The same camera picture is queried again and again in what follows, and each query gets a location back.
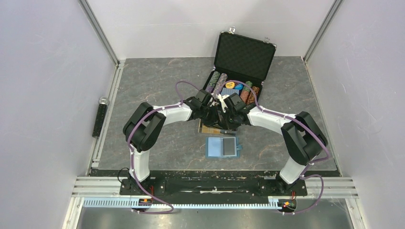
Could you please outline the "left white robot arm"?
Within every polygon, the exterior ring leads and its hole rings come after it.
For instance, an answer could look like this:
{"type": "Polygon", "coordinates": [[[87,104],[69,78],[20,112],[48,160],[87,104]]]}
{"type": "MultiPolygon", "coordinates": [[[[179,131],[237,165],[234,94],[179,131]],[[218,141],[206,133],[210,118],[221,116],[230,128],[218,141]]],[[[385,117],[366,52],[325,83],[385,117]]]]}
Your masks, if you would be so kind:
{"type": "Polygon", "coordinates": [[[215,97],[201,89],[195,96],[186,100],[181,99],[175,104],[152,106],[147,102],[141,103],[123,127],[123,134],[130,151],[129,173],[133,178],[132,188],[138,194],[149,191],[150,176],[149,155],[151,148],[157,142],[162,128],[166,125],[187,122],[195,119],[214,124],[215,97]]]}

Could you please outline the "clear plastic card box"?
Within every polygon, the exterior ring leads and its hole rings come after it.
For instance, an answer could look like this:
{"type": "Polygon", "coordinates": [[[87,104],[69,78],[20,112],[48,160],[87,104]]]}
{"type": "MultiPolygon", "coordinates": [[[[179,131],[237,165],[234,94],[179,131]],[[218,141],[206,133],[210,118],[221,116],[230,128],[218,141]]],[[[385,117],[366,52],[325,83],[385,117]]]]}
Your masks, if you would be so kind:
{"type": "MultiPolygon", "coordinates": [[[[199,122],[198,122],[198,125],[197,125],[197,132],[198,133],[200,133],[200,127],[202,126],[202,125],[204,125],[203,123],[202,123],[202,120],[200,119],[199,120],[199,122]]],[[[220,135],[231,135],[231,136],[235,136],[237,134],[237,129],[234,129],[234,130],[227,130],[227,129],[221,129],[221,134],[220,135]]]]}

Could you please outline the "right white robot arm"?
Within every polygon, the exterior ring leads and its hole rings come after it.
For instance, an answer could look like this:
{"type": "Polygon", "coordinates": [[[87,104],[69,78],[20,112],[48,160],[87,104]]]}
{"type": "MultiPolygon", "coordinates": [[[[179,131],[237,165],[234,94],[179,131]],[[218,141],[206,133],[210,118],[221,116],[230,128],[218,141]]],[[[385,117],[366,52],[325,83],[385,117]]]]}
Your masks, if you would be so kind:
{"type": "Polygon", "coordinates": [[[321,151],[327,151],[328,141],[312,116],[307,112],[285,114],[255,103],[246,104],[238,94],[218,96],[224,124],[230,128],[250,125],[274,131],[283,136],[289,158],[276,176],[276,189],[287,195],[307,167],[316,162],[321,151]]]}

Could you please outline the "blue card holder wallet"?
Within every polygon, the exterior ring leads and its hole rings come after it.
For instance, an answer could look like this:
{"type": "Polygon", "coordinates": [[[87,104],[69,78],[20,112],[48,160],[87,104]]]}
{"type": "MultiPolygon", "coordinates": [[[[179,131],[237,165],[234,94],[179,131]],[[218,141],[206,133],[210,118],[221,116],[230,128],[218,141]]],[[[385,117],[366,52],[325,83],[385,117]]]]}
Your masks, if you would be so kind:
{"type": "Polygon", "coordinates": [[[239,158],[242,149],[239,138],[235,136],[207,137],[205,141],[206,158],[239,158]]]}

